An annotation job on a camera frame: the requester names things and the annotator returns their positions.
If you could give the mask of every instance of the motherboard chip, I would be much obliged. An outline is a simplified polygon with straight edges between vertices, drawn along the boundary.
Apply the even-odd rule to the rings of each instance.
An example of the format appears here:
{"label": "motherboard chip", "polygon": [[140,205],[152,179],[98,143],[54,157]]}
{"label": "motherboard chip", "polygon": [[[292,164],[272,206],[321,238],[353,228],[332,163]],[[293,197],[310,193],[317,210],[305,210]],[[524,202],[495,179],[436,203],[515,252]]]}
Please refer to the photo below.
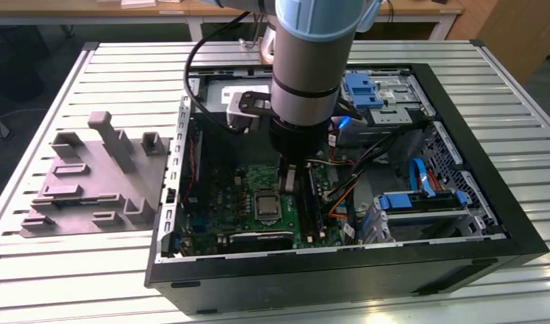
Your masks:
{"label": "motherboard chip", "polygon": [[272,215],[278,213],[277,197],[260,197],[260,215]]}
{"label": "motherboard chip", "polygon": [[256,220],[273,225],[281,219],[281,198],[276,191],[256,192]]}

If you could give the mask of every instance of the aluminum table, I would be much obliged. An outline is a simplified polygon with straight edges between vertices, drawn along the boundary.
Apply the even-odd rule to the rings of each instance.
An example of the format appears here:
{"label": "aluminum table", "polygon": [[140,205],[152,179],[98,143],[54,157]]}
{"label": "aluminum table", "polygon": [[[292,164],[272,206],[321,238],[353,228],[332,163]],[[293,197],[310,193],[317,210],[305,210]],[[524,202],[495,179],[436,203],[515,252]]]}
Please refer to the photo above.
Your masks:
{"label": "aluminum table", "polygon": [[[173,136],[194,43],[101,44],[83,50],[0,198],[0,323],[550,322],[550,253],[447,295],[189,318],[144,287],[152,232],[22,238],[58,131],[109,110],[129,137]],[[209,43],[198,65],[258,64],[260,49]],[[485,47],[469,42],[357,42],[352,63],[429,63],[550,248],[550,119]]]}

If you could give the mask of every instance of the motherboard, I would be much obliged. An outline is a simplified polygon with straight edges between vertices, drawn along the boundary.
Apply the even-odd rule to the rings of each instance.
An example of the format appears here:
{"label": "motherboard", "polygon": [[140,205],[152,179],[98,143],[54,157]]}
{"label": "motherboard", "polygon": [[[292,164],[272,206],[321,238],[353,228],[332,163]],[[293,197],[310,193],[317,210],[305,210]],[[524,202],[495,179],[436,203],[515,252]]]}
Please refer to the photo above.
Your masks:
{"label": "motherboard", "polygon": [[[325,165],[313,166],[317,199],[324,203],[324,192],[330,189]],[[322,224],[316,239],[302,232],[300,201],[296,195],[278,190],[278,170],[270,165],[249,165],[237,169],[213,169],[209,201],[190,215],[193,251],[196,255],[226,252],[224,247],[237,246],[237,241],[264,241],[266,245],[282,244],[289,248],[341,246],[337,224]]]}

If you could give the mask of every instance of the green circuit board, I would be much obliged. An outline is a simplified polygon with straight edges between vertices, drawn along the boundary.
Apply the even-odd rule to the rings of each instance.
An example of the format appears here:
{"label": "green circuit board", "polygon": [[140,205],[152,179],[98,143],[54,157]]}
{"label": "green circuit board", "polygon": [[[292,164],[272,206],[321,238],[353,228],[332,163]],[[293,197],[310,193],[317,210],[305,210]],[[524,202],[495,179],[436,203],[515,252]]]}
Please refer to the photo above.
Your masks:
{"label": "green circuit board", "polygon": [[[318,191],[330,184],[326,167],[314,170]],[[218,238],[246,232],[292,232],[294,248],[343,245],[339,226],[328,226],[325,238],[306,242],[301,235],[301,220],[296,197],[278,194],[281,219],[264,223],[256,219],[256,193],[278,191],[277,168],[250,165],[236,170],[214,169],[209,186],[209,204],[196,215],[192,224],[198,229],[193,235],[196,255],[217,254]]]}

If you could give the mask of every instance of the blue led light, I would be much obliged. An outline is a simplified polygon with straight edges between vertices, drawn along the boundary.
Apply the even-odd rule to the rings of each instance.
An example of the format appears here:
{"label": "blue led light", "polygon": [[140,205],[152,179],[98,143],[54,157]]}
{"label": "blue led light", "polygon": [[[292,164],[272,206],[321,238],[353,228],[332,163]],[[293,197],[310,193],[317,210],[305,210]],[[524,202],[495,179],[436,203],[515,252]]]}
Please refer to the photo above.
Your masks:
{"label": "blue led light", "polygon": [[351,117],[347,117],[340,124],[340,129],[343,130],[345,128],[345,126],[348,126],[351,123]]}

